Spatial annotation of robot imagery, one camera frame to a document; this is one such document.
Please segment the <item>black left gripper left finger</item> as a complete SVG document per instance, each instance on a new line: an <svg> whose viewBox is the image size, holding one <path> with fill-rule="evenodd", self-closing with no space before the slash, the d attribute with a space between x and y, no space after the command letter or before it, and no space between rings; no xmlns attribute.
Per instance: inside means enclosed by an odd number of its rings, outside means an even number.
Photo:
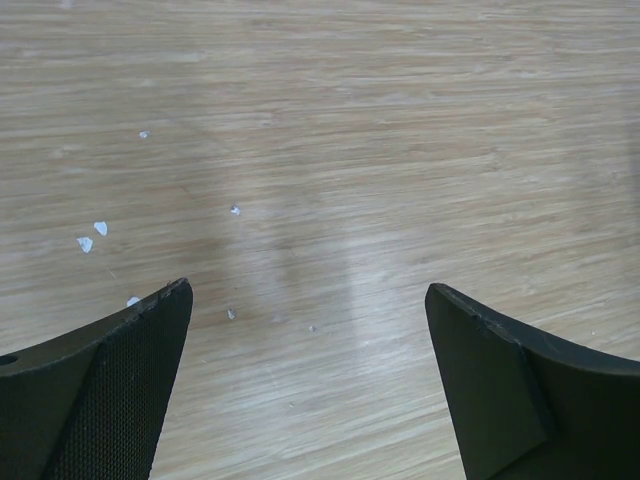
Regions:
<svg viewBox="0 0 640 480"><path fill-rule="evenodd" d="M192 306L192 287L181 278L2 355L2 478L149 478Z"/></svg>

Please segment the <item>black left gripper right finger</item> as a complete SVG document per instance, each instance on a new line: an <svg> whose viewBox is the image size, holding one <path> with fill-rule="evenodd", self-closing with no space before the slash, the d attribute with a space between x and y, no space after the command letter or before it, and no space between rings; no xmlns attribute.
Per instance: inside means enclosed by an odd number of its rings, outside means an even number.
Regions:
<svg viewBox="0 0 640 480"><path fill-rule="evenodd" d="M638 478L638 362L441 283L425 309L466 478Z"/></svg>

